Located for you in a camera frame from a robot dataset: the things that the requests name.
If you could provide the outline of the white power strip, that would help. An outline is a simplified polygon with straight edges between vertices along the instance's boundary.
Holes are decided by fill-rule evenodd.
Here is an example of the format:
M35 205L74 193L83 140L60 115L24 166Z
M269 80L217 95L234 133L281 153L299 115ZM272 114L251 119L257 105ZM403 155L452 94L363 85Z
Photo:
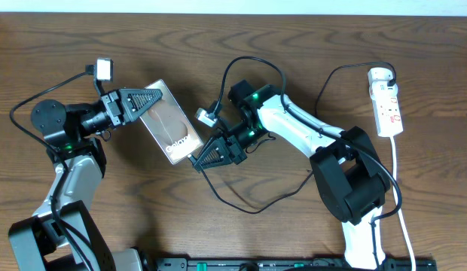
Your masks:
M369 88L369 94L378 136L389 138L403 132L397 85L390 87L388 81L375 81Z

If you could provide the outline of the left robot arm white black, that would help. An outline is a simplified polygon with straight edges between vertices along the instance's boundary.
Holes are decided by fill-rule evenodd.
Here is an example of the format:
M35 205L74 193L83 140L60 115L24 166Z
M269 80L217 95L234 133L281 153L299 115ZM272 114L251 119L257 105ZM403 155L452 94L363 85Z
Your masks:
M103 133L139 119L162 99L159 89L119 89L93 104L39 102L31 121L43 134L56 177L30 218L8 231L21 270L156 270L136 247L113 252L89 209L105 176Z

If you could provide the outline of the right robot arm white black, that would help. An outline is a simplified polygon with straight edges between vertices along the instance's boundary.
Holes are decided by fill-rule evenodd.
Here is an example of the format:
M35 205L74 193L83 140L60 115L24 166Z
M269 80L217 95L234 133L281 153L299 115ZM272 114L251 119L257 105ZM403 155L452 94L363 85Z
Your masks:
M193 167L205 169L244 161L247 147L273 132L310 161L326 208L342 223L344 257L353 268L376 269L386 259L380 242L380 215L392 176L380 163L367 133L330 126L296 106L273 85L256 90L247 81L233 85L228 99L241 121L212 134Z

